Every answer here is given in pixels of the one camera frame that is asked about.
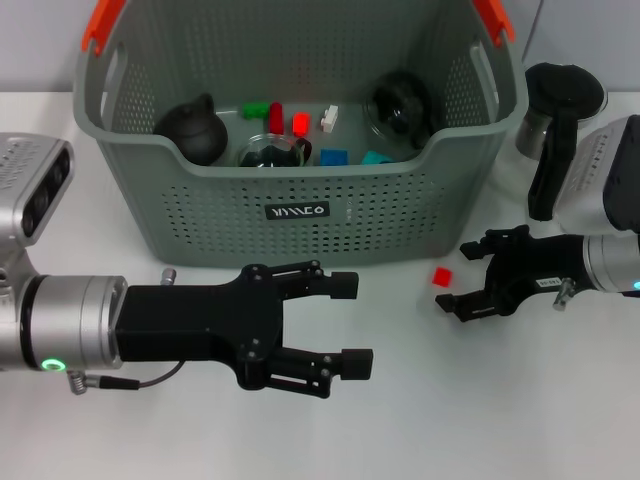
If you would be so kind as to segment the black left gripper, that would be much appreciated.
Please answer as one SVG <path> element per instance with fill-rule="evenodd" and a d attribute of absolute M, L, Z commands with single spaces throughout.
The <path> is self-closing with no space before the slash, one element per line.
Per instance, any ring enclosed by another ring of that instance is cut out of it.
<path fill-rule="evenodd" d="M 241 388 L 260 390 L 270 385 L 268 357 L 282 344 L 282 300 L 355 300 L 358 287 L 356 272 L 326 275 L 318 260 L 250 265 L 222 285 L 131 286 L 117 320 L 119 356 L 124 362 L 220 362 Z M 335 376 L 369 380 L 373 359 L 372 349 L 281 348 L 271 356 L 271 387 L 326 399 Z"/>

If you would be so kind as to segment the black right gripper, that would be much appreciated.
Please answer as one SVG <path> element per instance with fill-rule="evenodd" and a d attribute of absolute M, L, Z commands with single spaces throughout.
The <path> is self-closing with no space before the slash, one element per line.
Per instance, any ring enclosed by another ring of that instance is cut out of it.
<path fill-rule="evenodd" d="M 485 291 L 437 295 L 435 302 L 444 312 L 468 322 L 509 316 L 524 300 L 559 291 L 560 287 L 551 282 L 553 278 L 572 280 L 577 293 L 589 290 L 583 244 L 584 238 L 579 235 L 534 238 L 527 227 L 487 230 L 480 240 L 459 247 L 469 261 L 493 255 L 486 271 Z"/>

